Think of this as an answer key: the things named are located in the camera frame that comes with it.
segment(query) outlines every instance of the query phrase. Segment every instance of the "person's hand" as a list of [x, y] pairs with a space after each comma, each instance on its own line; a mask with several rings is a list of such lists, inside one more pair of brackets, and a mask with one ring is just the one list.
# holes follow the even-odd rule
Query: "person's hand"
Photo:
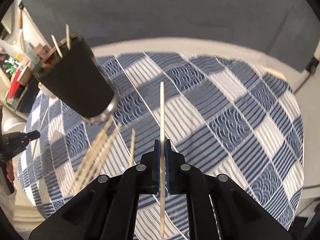
[[7, 162], [7, 178], [8, 180], [13, 183], [14, 181], [14, 174], [13, 174], [13, 165], [12, 160]]

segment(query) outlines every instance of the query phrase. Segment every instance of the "silver screw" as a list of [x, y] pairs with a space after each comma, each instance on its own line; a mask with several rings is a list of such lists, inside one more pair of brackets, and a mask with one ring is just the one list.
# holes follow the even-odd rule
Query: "silver screw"
[[101, 175], [98, 178], [98, 182], [100, 182], [100, 183], [105, 183], [105, 182], [107, 182], [107, 180], [108, 180], [108, 176], [106, 176], [106, 175]]
[[139, 165], [137, 165], [136, 169], [137, 169], [137, 171], [144, 171], [146, 169], [146, 166], [143, 164], [139, 164]]
[[183, 171], [188, 171], [191, 169], [190, 165], [189, 164], [182, 164], [180, 166], [180, 168], [183, 170]]
[[226, 182], [228, 180], [228, 176], [227, 175], [224, 175], [224, 174], [221, 174], [218, 176], [218, 179], [222, 182]]

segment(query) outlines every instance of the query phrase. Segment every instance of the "gray partition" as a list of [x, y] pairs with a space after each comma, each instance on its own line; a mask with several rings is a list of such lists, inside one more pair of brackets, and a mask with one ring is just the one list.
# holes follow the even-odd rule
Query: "gray partition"
[[90, 46], [154, 37], [224, 41], [262, 51], [302, 71], [320, 39], [306, 0], [22, 0], [33, 21], [65, 37], [65, 24]]

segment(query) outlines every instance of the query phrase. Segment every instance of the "black tumbler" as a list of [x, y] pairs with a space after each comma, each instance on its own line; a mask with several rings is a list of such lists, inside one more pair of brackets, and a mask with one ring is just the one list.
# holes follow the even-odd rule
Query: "black tumbler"
[[63, 58], [53, 48], [44, 61], [48, 67], [37, 68], [35, 77], [85, 121], [105, 121], [117, 106], [119, 91], [101, 75], [99, 63], [84, 38], [78, 33], [70, 38], [70, 50], [66, 39], [58, 44]]

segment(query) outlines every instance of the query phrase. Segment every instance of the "tablecloth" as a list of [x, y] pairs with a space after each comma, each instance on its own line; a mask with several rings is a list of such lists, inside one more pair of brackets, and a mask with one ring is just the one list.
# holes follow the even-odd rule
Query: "tablecloth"
[[[99, 57], [98, 62], [119, 88], [113, 115], [123, 125], [102, 173], [112, 177], [129, 167], [132, 128], [135, 163], [153, 150], [163, 81], [165, 131], [173, 150], [203, 173], [229, 175], [289, 228], [303, 186], [303, 126], [285, 80], [263, 66], [218, 56], [135, 53]], [[84, 122], [65, 103], [40, 92], [27, 132], [39, 129], [47, 108], [34, 159], [32, 142], [18, 163], [19, 182], [45, 218], [72, 198], [67, 190], [74, 172], [104, 125]], [[188, 239], [186, 197], [167, 196], [165, 211], [165, 238]], [[157, 196], [141, 195], [135, 238], [160, 239], [159, 218]]]

